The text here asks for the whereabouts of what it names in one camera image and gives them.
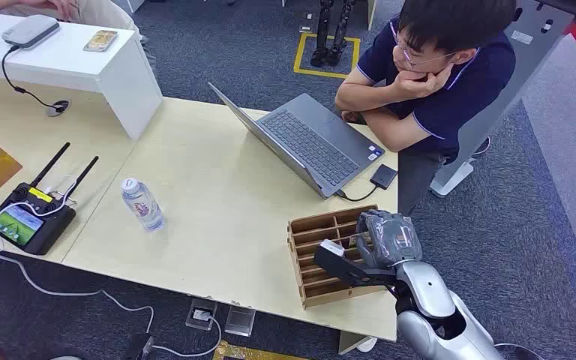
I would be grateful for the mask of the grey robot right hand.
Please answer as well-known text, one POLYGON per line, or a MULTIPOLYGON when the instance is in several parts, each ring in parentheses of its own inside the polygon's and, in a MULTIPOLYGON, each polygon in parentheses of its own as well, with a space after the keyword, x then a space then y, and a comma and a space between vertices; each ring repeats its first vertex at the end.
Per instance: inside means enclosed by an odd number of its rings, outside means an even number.
POLYGON ((371 209, 359 215, 355 243, 369 269, 390 269, 422 259, 422 246, 410 217, 371 209))

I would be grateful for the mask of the person's right hand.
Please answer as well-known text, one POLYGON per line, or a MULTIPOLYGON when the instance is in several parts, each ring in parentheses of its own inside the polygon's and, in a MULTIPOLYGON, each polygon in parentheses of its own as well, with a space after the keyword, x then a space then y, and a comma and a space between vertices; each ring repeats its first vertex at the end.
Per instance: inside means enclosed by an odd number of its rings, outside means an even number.
POLYGON ((394 101, 408 101, 432 95, 447 83, 452 68, 453 64, 448 64, 438 74, 402 70, 391 84, 394 101))

